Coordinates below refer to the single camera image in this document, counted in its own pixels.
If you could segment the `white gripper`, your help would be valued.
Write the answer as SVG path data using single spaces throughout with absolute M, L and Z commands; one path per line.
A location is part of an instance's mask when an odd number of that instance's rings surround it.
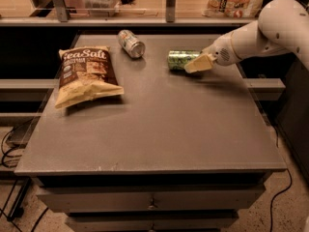
M 213 63 L 220 66 L 229 66 L 240 61 L 232 45 L 232 33 L 218 37 L 213 43 L 204 48 L 198 57 L 184 65 L 187 73 L 196 73 L 210 70 Z

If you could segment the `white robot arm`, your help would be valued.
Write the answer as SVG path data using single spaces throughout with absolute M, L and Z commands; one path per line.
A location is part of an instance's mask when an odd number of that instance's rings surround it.
M 230 66 L 250 57 L 292 52 L 309 70 L 309 14 L 296 0 L 272 0 L 258 18 L 217 38 L 187 64 L 187 73 Z

